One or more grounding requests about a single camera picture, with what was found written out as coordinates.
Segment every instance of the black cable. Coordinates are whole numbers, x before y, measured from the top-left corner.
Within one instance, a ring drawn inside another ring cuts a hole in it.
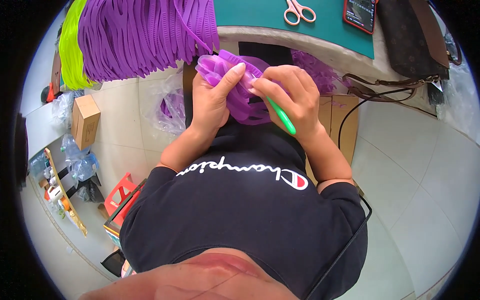
[[[325,273],[322,275],[322,277],[320,277],[318,280],[317,280],[317,283],[315,284],[315,286],[313,286],[312,290],[310,291],[310,293],[308,294],[308,296],[305,298],[305,300],[309,300],[310,297],[313,295],[313,293],[315,292],[315,290],[317,290],[317,288],[320,286],[320,283],[323,281],[323,279],[328,275],[328,273],[330,272],[330,270],[332,270],[332,268],[335,266],[335,264],[340,260],[340,258],[342,257],[343,253],[347,250],[347,248],[350,246],[350,244],[353,242],[353,240],[357,237],[357,235],[360,233],[360,231],[365,227],[365,225],[367,224],[367,221],[368,219],[370,219],[370,216],[372,215],[372,208],[370,207],[370,205],[365,201],[365,199],[360,196],[360,198],[363,200],[363,202],[365,202],[365,205],[367,205],[367,208],[369,210],[368,212],[368,215],[367,217],[365,218],[365,220],[362,222],[362,224],[360,225],[360,227],[358,228],[358,230],[355,232],[355,234],[350,238],[350,240],[348,241],[348,243],[345,245],[345,247],[343,248],[343,250],[340,252],[340,254],[336,257],[336,259],[333,261],[333,263],[330,265],[330,267],[325,271]]]
[[[340,124],[340,129],[338,130],[338,148],[340,149],[340,137],[342,136],[342,127],[343,127],[343,124],[345,123],[345,120],[348,118],[348,116],[354,111],[356,110],[360,105],[362,105],[363,103],[367,102],[367,101],[372,101],[373,98],[376,98],[378,96],[383,96],[383,95],[387,95],[387,94],[393,94],[393,93],[398,93],[398,92],[405,92],[405,91],[408,91],[408,90],[413,90],[413,88],[401,88],[401,89],[398,89],[398,90],[395,90],[395,91],[389,91],[389,92],[383,92],[383,93],[379,93],[379,94],[375,94],[365,100],[363,100],[362,102],[358,103],[354,108],[352,108],[348,113],[347,115],[343,118],[342,120],[342,123]],[[393,100],[393,101],[385,101],[386,103],[395,103],[395,102],[402,102],[402,101],[405,101],[406,99],[402,99],[402,100]]]
[[[384,93],[379,93],[379,94],[375,94],[363,101],[361,101],[360,103],[358,103],[354,108],[352,108],[347,114],[346,116],[343,118],[342,120],[342,123],[340,124],[340,128],[338,130],[338,148],[340,149],[340,137],[342,136],[342,127],[343,127],[343,124],[345,123],[345,120],[348,118],[348,116],[354,111],[356,110],[360,105],[362,105],[363,103],[367,102],[367,101],[375,101],[375,100],[372,100],[373,98],[375,97],[379,97],[379,96],[383,96],[383,95],[387,95],[387,94],[393,94],[393,93],[398,93],[398,92],[404,92],[404,91],[407,91],[407,90],[413,90],[412,88],[402,88],[402,89],[398,89],[398,90],[395,90],[395,91],[389,91],[389,92],[384,92]],[[401,101],[405,101],[406,99],[402,99],[402,100],[394,100],[394,101],[385,101],[387,103],[395,103],[395,102],[401,102]],[[320,286],[321,282],[325,279],[325,277],[328,275],[328,273],[330,273],[330,271],[333,269],[333,267],[336,265],[336,263],[340,260],[340,258],[342,257],[342,255],[345,253],[345,251],[348,249],[348,247],[350,246],[350,244],[355,240],[355,238],[358,236],[358,234],[360,233],[360,231],[365,227],[365,225],[367,224],[367,221],[370,219],[370,216],[372,215],[372,208],[370,207],[370,205],[368,204],[368,202],[365,200],[365,198],[363,198],[361,195],[359,195],[360,199],[363,200],[363,202],[365,203],[365,205],[367,205],[367,208],[369,210],[368,212],[368,215],[366,216],[365,220],[362,222],[362,224],[360,225],[360,227],[357,229],[357,231],[355,232],[355,234],[353,234],[353,236],[350,238],[350,240],[348,240],[347,244],[345,245],[345,247],[342,249],[342,251],[340,252],[340,254],[336,257],[336,259],[333,261],[333,263],[330,265],[330,267],[325,271],[325,273],[318,277],[314,282],[315,284],[313,285],[313,287],[311,288],[310,290],[310,293],[308,293],[307,297],[305,297],[305,300],[309,300],[310,297],[313,296],[314,292],[317,290],[317,288]]]

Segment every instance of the green crochet hook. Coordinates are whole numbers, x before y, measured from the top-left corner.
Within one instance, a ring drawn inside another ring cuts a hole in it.
[[[283,109],[277,105],[277,103],[273,102],[272,99],[267,97],[268,102],[270,102],[270,105],[273,107],[275,110],[276,114],[280,117],[280,120],[282,120],[283,124],[287,128],[288,132],[291,135],[295,135],[297,133],[297,130],[295,129],[295,126],[293,126],[292,121],[288,118],[287,114],[283,111]]]

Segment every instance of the phone screen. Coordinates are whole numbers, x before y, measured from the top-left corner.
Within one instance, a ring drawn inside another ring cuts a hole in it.
[[[345,18],[368,32],[373,32],[375,0],[347,0]]]

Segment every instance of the bag strap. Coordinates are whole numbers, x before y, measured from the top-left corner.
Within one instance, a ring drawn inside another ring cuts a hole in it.
[[[371,96],[373,95],[376,95],[376,93],[365,93],[365,92],[362,92],[360,89],[354,87],[354,86],[351,86],[348,88],[348,90],[354,94],[355,96],[357,96],[358,98],[361,98],[361,99],[368,99],[370,98]],[[379,98],[379,97],[375,97],[375,98],[372,98],[370,99],[370,101],[374,101],[374,102],[401,102],[401,101],[405,101],[405,100],[409,100],[411,98],[413,98],[415,96],[415,94],[417,93],[417,89],[414,88],[412,89],[412,92],[410,93],[410,95],[405,98],[405,99],[402,99],[402,100],[388,100],[388,99],[383,99],[383,98]]]
[[[460,50],[460,46],[458,45],[458,43],[455,40],[453,42],[455,43],[455,47],[456,47],[456,54],[458,56],[457,60],[453,59],[452,55],[450,54],[450,51],[448,50],[447,50],[447,56],[448,56],[448,59],[452,62],[452,64],[459,66],[462,64],[462,51]]]
[[[419,87],[421,87],[425,83],[432,83],[432,82],[435,82],[436,80],[439,80],[440,76],[439,75],[428,76],[425,79],[418,79],[418,80],[417,79],[406,79],[406,80],[402,80],[402,81],[377,80],[377,81],[375,81],[375,83],[368,82],[365,79],[362,79],[362,78],[358,77],[357,75],[353,75],[351,73],[347,73],[347,74],[342,76],[343,81],[345,81],[347,78],[351,78],[351,79],[354,79],[354,80],[356,80],[358,82],[361,82],[363,84],[369,84],[369,85],[384,85],[384,86],[397,87],[397,88],[411,88],[412,92],[407,98],[402,99],[402,100],[394,101],[394,102],[400,102],[400,101],[405,101],[405,100],[409,100],[409,99],[413,98],[416,95],[417,89]],[[358,89],[356,87],[353,87],[353,86],[350,86],[348,88],[348,90],[352,94],[354,94],[357,97],[362,98],[362,99],[367,99],[367,98],[370,98],[373,95],[376,95],[375,93],[364,93],[360,89]],[[386,99],[379,98],[379,97],[373,98],[373,99],[371,99],[371,101],[392,102],[392,100],[386,100]]]

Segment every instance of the smartphone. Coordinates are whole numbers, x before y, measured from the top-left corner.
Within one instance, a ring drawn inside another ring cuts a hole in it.
[[[343,21],[373,34],[375,26],[375,0],[345,0]]]

